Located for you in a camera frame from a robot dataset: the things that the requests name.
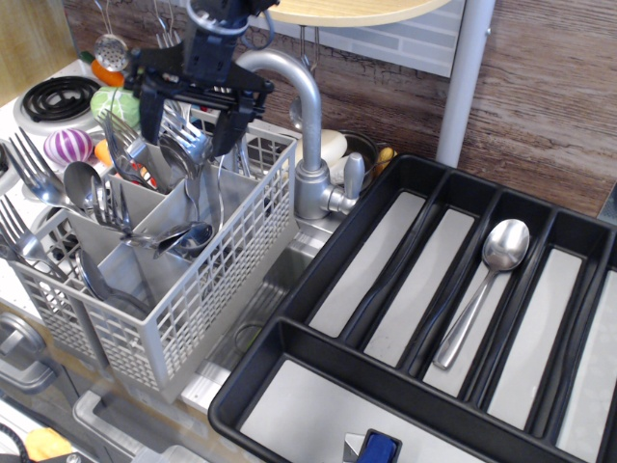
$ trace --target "white pole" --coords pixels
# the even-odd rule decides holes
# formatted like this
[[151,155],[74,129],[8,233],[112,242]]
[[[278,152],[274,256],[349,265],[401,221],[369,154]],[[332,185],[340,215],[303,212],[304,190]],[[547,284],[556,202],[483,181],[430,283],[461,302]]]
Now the white pole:
[[450,78],[437,161],[457,167],[496,0],[467,0]]

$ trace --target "blue object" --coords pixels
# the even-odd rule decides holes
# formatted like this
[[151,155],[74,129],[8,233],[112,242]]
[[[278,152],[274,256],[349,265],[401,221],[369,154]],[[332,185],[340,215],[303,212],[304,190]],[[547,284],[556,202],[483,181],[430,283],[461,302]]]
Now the blue object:
[[357,463],[390,463],[396,454],[396,443],[384,434],[371,434]]

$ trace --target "sink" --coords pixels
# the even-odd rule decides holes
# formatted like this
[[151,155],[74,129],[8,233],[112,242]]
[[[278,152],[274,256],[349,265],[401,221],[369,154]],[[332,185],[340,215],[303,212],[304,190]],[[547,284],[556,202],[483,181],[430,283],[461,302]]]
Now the sink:
[[342,214],[331,214],[317,220],[298,219],[300,231],[270,267],[246,310],[207,356],[207,368],[202,368],[202,373],[212,371],[213,365],[227,372],[236,367],[280,301],[293,288],[343,218]]

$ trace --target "stainless steel sink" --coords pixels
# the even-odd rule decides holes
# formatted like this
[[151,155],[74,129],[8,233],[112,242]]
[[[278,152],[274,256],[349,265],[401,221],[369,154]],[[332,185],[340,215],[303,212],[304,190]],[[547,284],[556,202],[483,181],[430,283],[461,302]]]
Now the stainless steel sink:
[[227,371],[235,368],[272,312],[293,288],[343,217],[331,214],[324,219],[298,222],[300,231],[270,268],[246,310],[214,347],[208,356],[210,363]]
[[246,310],[232,323],[182,392],[182,400],[204,413],[268,318],[343,220],[330,214],[298,220],[299,231],[266,273]]

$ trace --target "electric coil burner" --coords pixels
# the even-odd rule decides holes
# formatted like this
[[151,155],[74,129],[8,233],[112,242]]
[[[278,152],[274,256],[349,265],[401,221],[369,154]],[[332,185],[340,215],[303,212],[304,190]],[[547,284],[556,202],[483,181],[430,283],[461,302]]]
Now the electric coil burner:
[[27,132],[49,135],[61,128],[96,127],[90,100],[100,86],[81,76],[57,77],[39,83],[15,103],[13,115]]

